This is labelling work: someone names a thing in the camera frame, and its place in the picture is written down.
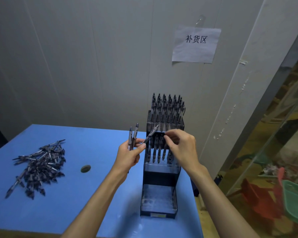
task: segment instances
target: pen display stand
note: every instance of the pen display stand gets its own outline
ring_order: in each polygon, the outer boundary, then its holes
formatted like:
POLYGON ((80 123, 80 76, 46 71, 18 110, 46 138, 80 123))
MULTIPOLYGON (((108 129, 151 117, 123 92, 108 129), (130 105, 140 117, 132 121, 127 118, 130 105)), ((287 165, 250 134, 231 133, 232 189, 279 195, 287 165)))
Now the pen display stand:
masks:
MULTIPOLYGON (((165 99, 166 97, 163 96, 163 99, 160 99, 160 102, 163 103, 165 99)), ((154 108, 148 111, 147 136, 154 127, 157 125, 159 126, 157 131, 147 142, 145 151, 143 187, 140 205, 141 216, 174 219, 177 214, 178 206, 175 187, 181 167, 169 150, 163 136, 164 133, 170 129, 178 128, 184 130, 184 122, 182 119, 183 113, 181 116, 177 116, 179 110, 180 108, 178 108, 178 110, 170 110, 170 114, 167 114, 167 108, 165 110, 162 108, 160 110, 154 108)))

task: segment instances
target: right hand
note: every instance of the right hand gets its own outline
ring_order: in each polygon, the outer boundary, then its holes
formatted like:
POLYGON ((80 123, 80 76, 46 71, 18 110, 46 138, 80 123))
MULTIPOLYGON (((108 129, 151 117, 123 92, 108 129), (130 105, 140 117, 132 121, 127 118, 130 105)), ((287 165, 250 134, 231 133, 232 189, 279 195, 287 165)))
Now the right hand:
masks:
POLYGON ((190 171, 200 165, 193 135, 181 129, 171 129, 165 133, 164 138, 185 171, 190 171))

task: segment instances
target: label on stand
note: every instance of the label on stand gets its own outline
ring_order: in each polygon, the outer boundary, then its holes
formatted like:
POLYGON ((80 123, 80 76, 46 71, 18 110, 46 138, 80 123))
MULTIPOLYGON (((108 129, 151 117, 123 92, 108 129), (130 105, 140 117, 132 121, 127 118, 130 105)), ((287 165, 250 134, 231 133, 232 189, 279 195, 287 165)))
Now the label on stand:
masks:
POLYGON ((150 213, 150 217, 160 217, 160 218, 165 218, 167 214, 161 214, 161 213, 150 213))

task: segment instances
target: paper sign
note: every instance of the paper sign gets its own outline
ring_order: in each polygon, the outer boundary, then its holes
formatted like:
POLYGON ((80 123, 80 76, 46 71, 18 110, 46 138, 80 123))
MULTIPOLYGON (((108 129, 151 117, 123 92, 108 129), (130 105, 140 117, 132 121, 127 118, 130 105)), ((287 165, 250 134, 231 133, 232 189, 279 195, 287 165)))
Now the paper sign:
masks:
POLYGON ((221 29, 179 26, 172 61, 212 63, 221 29))

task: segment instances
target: hand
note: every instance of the hand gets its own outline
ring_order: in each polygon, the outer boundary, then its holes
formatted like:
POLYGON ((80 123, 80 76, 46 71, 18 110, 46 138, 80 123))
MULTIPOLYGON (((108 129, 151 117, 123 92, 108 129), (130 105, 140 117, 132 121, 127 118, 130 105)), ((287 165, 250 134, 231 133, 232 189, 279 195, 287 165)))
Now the hand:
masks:
POLYGON ((146 148, 146 144, 140 144, 143 141, 144 139, 137 138, 135 142, 135 147, 137 148, 131 151, 128 150, 128 141, 119 146, 117 157, 111 170, 122 175, 122 182, 126 179, 130 168, 138 163, 140 158, 139 154, 146 148))
POLYGON ((180 129, 171 129, 165 133, 164 138, 185 171, 200 166, 194 136, 180 129))

